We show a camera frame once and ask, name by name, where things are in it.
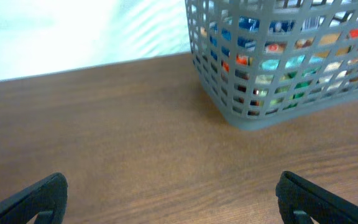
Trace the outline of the teal tissue pocket pack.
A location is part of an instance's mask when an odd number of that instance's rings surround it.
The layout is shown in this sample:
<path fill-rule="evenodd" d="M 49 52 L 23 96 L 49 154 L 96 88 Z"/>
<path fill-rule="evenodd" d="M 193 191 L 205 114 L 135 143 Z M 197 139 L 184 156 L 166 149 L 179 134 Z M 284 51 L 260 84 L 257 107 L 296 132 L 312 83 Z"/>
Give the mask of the teal tissue pocket pack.
<path fill-rule="evenodd" d="M 303 61 L 305 59 L 305 56 L 304 55 L 300 55 L 300 56 L 297 56 L 297 57 L 292 57 L 290 59 L 287 60 L 286 64 L 285 64 L 285 68 L 296 68 L 296 67 L 299 67 Z M 320 63 L 324 60 L 324 58 L 322 57 L 316 57 L 316 56 L 312 56 L 310 58 L 310 63 Z M 276 70 L 278 68 L 280 64 L 280 61 L 278 59 L 269 59 L 269 60 L 266 60 L 266 61 L 263 61 L 261 64 L 260 64 L 260 68 L 262 70 L 270 70 L 270 71 L 273 71 L 273 70 Z M 283 81 L 283 80 L 290 80 L 292 78 L 294 78 L 296 76 L 296 72 L 289 72 L 287 74 L 284 74 L 280 80 Z"/>

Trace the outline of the green lid glass jar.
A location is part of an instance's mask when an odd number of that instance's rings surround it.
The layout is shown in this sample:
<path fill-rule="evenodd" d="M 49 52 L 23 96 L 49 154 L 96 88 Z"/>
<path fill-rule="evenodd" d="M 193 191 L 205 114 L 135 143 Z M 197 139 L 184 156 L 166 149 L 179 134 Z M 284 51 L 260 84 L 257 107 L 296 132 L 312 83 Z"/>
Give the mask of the green lid glass jar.
<path fill-rule="evenodd" d="M 269 107 L 279 107 L 283 103 L 288 103 L 283 107 L 283 110 L 296 107 L 298 103 L 294 103 L 294 101 L 306 95 L 306 90 L 310 87 L 311 82 L 311 80 L 307 80 L 298 82 L 294 86 L 284 85 L 276 88 L 274 98 L 270 100 Z"/>

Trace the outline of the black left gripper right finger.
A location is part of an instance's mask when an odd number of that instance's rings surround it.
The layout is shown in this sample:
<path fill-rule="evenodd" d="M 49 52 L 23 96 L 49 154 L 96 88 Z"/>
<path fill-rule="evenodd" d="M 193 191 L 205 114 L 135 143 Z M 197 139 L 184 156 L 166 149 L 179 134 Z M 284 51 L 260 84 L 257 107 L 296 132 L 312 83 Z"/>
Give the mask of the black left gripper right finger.
<path fill-rule="evenodd" d="M 358 224 L 357 205 L 293 172 L 282 172 L 275 194 L 284 223 Z"/>

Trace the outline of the grey plastic lattice basket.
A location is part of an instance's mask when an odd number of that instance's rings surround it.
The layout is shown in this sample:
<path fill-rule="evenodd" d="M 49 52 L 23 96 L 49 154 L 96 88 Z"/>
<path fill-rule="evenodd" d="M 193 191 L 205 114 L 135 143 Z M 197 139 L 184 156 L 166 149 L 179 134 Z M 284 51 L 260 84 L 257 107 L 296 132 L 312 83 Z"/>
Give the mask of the grey plastic lattice basket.
<path fill-rule="evenodd" d="M 229 124 L 259 129 L 358 100 L 358 0 L 185 0 L 185 9 L 201 86 Z M 260 68 L 269 59 L 276 70 Z M 307 80 L 296 107 L 269 107 L 276 88 Z"/>

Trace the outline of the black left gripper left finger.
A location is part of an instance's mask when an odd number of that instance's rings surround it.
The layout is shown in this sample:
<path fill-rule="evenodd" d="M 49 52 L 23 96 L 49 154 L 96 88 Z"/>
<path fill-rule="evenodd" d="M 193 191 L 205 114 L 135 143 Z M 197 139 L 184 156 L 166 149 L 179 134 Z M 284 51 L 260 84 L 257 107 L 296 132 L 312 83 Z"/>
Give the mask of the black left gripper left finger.
<path fill-rule="evenodd" d="M 67 180 L 56 172 L 1 201 L 0 223 L 62 223 L 67 199 Z"/>

